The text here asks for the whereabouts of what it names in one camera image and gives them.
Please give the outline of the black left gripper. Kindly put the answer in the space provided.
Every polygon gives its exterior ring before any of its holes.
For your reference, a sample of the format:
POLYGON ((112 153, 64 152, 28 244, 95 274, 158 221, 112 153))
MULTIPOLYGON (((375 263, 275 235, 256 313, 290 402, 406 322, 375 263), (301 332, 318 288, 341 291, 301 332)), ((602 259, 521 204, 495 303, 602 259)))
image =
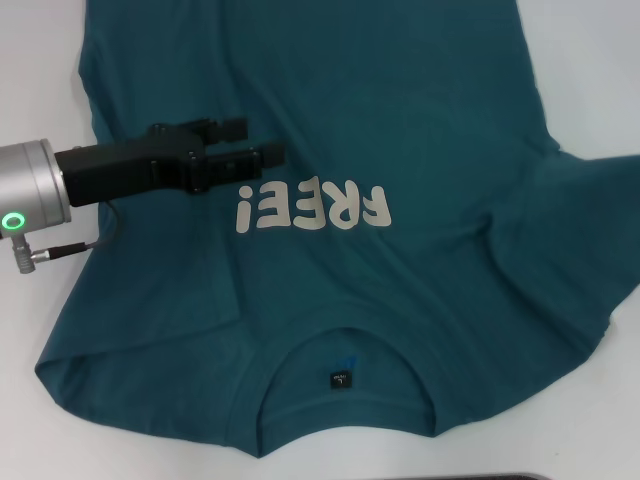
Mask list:
POLYGON ((199 194, 261 178, 264 169, 285 163, 279 143, 204 157, 205 145, 247 138, 246 118, 201 119, 191 130, 159 124, 139 138, 57 152, 55 160, 74 207, 162 189, 199 194))

